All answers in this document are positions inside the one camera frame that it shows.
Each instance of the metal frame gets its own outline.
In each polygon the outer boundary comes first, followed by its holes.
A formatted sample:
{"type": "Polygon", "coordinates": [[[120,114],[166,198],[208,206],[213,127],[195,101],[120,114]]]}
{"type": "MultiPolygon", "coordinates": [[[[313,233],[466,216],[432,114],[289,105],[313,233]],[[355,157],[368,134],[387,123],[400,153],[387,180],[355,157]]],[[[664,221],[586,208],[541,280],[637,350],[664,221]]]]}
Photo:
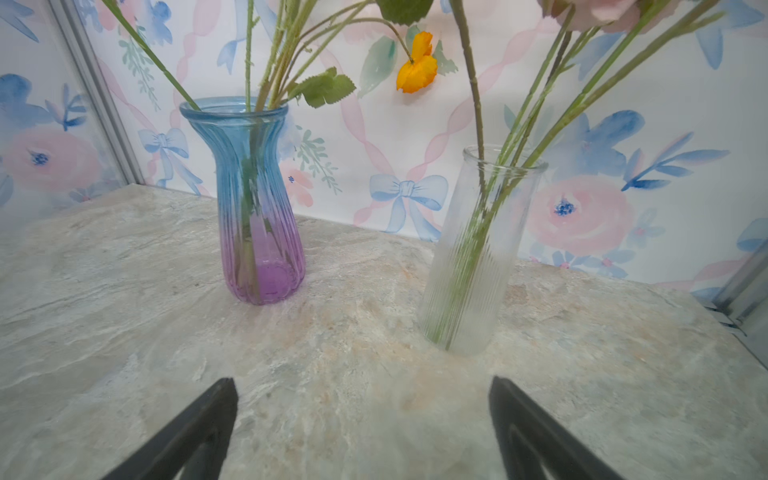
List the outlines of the metal frame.
{"type": "Polygon", "coordinates": [[[88,40],[77,7],[72,0],[48,0],[48,7],[61,32],[76,73],[85,86],[92,110],[98,118],[108,148],[117,160],[123,178],[128,184],[144,184],[144,176],[136,162],[131,142],[112,101],[107,82],[101,75],[98,59],[88,40]]]}
{"type": "Polygon", "coordinates": [[[102,480],[217,480],[237,417],[237,390],[220,379],[102,480]]]}
{"type": "Polygon", "coordinates": [[[488,401],[507,478],[546,480],[543,464],[558,480],[621,480],[511,380],[495,376],[488,401]]]}

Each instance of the ribbed glass vase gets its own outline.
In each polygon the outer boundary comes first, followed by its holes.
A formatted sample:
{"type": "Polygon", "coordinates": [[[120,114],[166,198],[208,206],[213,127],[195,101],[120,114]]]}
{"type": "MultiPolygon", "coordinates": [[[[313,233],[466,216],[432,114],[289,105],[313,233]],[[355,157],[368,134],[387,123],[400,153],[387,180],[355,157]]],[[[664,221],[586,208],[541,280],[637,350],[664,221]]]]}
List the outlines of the ribbed glass vase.
{"type": "Polygon", "coordinates": [[[499,166],[500,153],[486,145],[481,161],[477,147],[464,149],[418,311],[427,338],[462,355],[481,352],[491,340],[531,197],[547,169],[499,166]]]}
{"type": "Polygon", "coordinates": [[[216,158],[224,278],[242,301],[262,305],[293,293],[305,260],[278,168],[277,142],[288,107],[245,112],[245,97],[203,98],[182,115],[216,158]]]}

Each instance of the clear glass vase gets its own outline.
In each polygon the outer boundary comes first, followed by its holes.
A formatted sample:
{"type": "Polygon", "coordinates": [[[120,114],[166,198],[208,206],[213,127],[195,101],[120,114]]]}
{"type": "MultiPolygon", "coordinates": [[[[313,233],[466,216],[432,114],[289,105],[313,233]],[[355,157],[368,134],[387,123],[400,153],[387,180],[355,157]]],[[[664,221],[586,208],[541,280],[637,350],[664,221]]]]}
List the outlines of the clear glass vase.
{"type": "Polygon", "coordinates": [[[245,112],[245,97],[203,98],[182,115],[216,158],[224,278],[242,301],[263,305],[296,291],[305,260],[278,168],[288,107],[245,112]]]}
{"type": "Polygon", "coordinates": [[[481,352],[491,340],[531,197],[547,169],[498,166],[500,153],[486,145],[480,161],[477,147],[464,149],[418,311],[426,337],[462,355],[481,352]]]}

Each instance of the vase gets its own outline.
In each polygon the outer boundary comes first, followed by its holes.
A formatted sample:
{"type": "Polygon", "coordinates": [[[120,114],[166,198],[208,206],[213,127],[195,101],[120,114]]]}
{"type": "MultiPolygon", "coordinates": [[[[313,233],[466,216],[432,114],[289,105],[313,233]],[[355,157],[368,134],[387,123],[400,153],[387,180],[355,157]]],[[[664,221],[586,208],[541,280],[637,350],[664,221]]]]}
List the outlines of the vase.
{"type": "Polygon", "coordinates": [[[483,161],[477,147],[463,153],[417,315],[420,328],[439,348],[472,355],[493,335],[531,197],[547,164],[499,166],[498,145],[485,146],[483,161]]]}
{"type": "Polygon", "coordinates": [[[227,286],[245,302],[280,301],[301,284],[304,251],[278,167],[288,107],[246,112],[245,97],[180,106],[216,159],[221,261],[227,286]]]}

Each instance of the orange flower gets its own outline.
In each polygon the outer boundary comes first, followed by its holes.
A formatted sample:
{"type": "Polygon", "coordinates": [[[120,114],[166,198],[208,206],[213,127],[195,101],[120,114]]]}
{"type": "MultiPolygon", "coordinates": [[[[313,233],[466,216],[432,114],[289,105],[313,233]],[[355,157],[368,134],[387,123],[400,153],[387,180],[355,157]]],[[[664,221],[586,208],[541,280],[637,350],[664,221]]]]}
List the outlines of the orange flower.
{"type": "Polygon", "coordinates": [[[413,38],[413,63],[410,60],[397,74],[397,89],[412,94],[431,84],[437,75],[437,60],[432,57],[432,34],[426,31],[413,38]]]}

